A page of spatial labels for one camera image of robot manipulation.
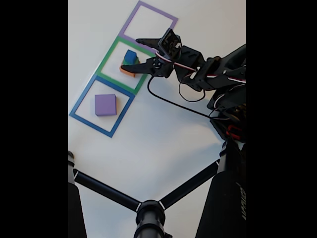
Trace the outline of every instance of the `purple cube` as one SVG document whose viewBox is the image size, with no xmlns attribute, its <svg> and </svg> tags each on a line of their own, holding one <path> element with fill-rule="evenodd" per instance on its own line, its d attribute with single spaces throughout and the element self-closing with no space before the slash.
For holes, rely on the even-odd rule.
<svg viewBox="0 0 317 238">
<path fill-rule="evenodd" d="M 97 116 L 117 115 L 115 94 L 95 95 L 95 114 Z"/>
</svg>

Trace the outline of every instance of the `black metal pole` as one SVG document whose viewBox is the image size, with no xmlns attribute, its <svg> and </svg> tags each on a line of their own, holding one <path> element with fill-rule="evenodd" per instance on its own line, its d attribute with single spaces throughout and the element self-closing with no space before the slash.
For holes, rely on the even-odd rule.
<svg viewBox="0 0 317 238">
<path fill-rule="evenodd" d="M 204 182 L 212 178 L 217 174 L 218 165 L 216 162 L 209 165 L 204 170 L 200 171 L 198 174 L 193 176 L 191 179 L 180 185 L 173 192 L 166 195 L 160 200 L 163 204 L 165 210 L 172 206 L 174 203 L 178 202 L 180 199 L 185 197 L 188 193 L 195 190 L 197 187 L 202 185 Z"/>
<path fill-rule="evenodd" d="M 99 193 L 102 196 L 105 196 L 112 201 L 119 203 L 120 205 L 129 208 L 130 210 L 136 212 L 140 201 L 76 170 L 75 172 L 75 182 L 85 186 L 86 188 L 91 189 L 92 191 L 95 191 Z"/>
</svg>

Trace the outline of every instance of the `square marking on table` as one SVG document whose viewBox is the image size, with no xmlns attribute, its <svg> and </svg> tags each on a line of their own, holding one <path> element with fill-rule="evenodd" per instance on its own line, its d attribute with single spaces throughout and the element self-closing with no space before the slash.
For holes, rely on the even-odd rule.
<svg viewBox="0 0 317 238">
<path fill-rule="evenodd" d="M 118 35 L 155 53 L 155 49 L 138 44 L 135 39 L 160 38 L 168 28 L 173 29 L 177 21 L 177 17 L 145 2 L 138 1 Z"/>
<path fill-rule="evenodd" d="M 115 94 L 117 115 L 99 117 L 95 114 L 95 95 Z M 130 107 L 134 95 L 94 75 L 70 112 L 70 116 L 97 131 L 112 137 Z"/>
<path fill-rule="evenodd" d="M 120 71 L 127 50 L 136 52 L 140 63 L 145 63 L 148 58 L 154 57 L 150 51 L 117 37 L 99 65 L 96 75 L 136 95 L 149 75 L 136 74 L 135 77 L 131 77 Z"/>
</svg>

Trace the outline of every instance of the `orange object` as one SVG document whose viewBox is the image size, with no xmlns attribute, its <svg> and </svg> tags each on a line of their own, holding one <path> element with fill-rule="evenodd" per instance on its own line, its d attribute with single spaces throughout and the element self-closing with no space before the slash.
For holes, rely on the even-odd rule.
<svg viewBox="0 0 317 238">
<path fill-rule="evenodd" d="M 126 75 L 129 75 L 129 76 L 131 76 L 131 77 L 135 77 L 135 73 L 130 73 L 130 72 L 128 72 L 128 71 L 125 71 L 124 69 L 122 69 L 121 68 L 121 66 L 120 66 L 120 72 L 122 72 L 122 73 L 124 73 L 124 74 L 126 74 Z"/>
</svg>

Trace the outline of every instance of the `black cable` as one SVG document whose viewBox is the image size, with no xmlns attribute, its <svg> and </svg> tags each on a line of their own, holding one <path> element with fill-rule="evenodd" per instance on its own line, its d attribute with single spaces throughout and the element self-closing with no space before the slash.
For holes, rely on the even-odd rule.
<svg viewBox="0 0 317 238">
<path fill-rule="evenodd" d="M 203 89 L 204 95 L 203 95 L 203 97 L 200 98 L 200 99 L 197 99 L 197 100 L 194 100 L 194 101 L 190 101 L 190 100 L 187 100 L 186 98 L 184 98 L 183 95 L 180 93 L 180 85 L 182 84 L 182 80 L 183 80 L 183 78 L 179 81 L 178 93 L 179 93 L 179 95 L 180 95 L 185 101 L 190 102 L 190 103 L 196 103 L 196 102 L 199 102 L 199 101 L 201 101 L 202 99 L 205 98 L 206 92 L 205 92 L 204 89 Z"/>
<path fill-rule="evenodd" d="M 167 99 L 165 99 L 165 98 L 162 98 L 162 97 L 156 95 L 155 93 L 153 93 L 153 92 L 150 90 L 150 83 L 151 83 L 151 81 L 153 80 L 153 78 L 154 78 L 155 76 L 156 76 L 156 74 L 153 74 L 153 76 L 149 79 L 149 82 L 148 82 L 148 92 L 151 93 L 154 97 L 157 97 L 157 98 L 159 98 L 159 99 L 161 99 L 161 100 L 163 100 L 163 101 L 166 101 L 166 102 L 168 102 L 168 103 L 171 103 L 171 104 L 173 104 L 173 105 L 175 105 L 175 106 L 178 106 L 178 107 L 180 107 L 180 108 L 186 109 L 186 110 L 188 110 L 188 111 L 190 111 L 190 112 L 192 112 L 192 113 L 196 113 L 196 114 L 198 114 L 198 115 L 201 115 L 201 116 L 203 116 L 203 117 L 206 117 L 206 118 L 211 119 L 211 117 L 209 117 L 209 116 L 207 116 L 207 115 L 205 115 L 205 114 L 203 114 L 203 113 L 200 113 L 200 112 L 197 112 L 197 111 L 192 110 L 192 109 L 190 109 L 190 108 L 181 106 L 181 105 L 179 105 L 179 104 L 177 104 L 177 103 L 171 102 L 171 101 L 169 101 L 169 100 L 167 100 Z"/>
</svg>

